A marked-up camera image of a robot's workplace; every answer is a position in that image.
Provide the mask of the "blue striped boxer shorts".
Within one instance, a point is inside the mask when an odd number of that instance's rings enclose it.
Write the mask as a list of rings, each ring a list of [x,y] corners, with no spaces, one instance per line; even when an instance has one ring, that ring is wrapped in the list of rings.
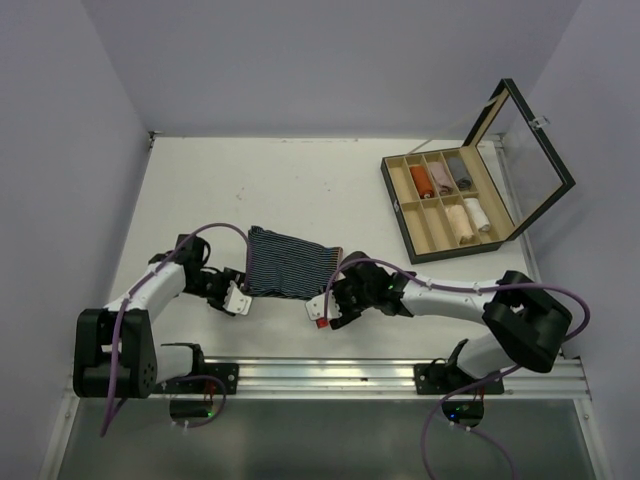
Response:
[[[252,226],[247,293],[256,298],[310,300],[324,292],[343,258],[341,247],[327,247]]]

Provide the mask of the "white pink-trimmed underwear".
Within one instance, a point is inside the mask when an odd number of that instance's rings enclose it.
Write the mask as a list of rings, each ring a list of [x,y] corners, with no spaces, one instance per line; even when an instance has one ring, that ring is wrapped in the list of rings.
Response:
[[[491,222],[482,208],[479,200],[474,197],[464,198],[464,203],[471,219],[479,232],[487,233],[491,229]]]

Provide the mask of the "beige underwear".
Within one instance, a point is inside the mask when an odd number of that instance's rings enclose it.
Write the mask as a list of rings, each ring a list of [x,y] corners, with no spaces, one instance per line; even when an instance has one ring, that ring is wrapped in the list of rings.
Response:
[[[458,244],[467,245],[473,243],[475,234],[464,207],[459,204],[446,206],[445,213]]]

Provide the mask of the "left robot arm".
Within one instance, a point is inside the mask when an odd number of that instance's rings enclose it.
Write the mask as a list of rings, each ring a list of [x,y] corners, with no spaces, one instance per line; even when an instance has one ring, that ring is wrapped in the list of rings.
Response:
[[[101,308],[83,310],[77,320],[73,389],[84,398],[143,399],[158,384],[174,381],[185,392],[201,390],[208,379],[204,354],[192,342],[158,344],[153,322],[181,294],[207,301],[230,316],[228,297],[245,273],[207,265],[210,244],[182,234],[172,251],[154,255],[142,278]]]

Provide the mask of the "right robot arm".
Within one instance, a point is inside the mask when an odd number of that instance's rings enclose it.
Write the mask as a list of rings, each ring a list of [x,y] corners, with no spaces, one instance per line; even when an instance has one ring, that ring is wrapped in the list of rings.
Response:
[[[525,368],[553,369],[569,327],[571,312],[554,298],[554,289],[508,270],[497,280],[443,284],[402,270],[362,252],[347,257],[329,277],[324,292],[308,301],[319,319],[338,330],[369,309],[386,316],[439,316],[481,324],[487,334],[463,339],[424,375],[436,391],[468,392],[484,379]]]

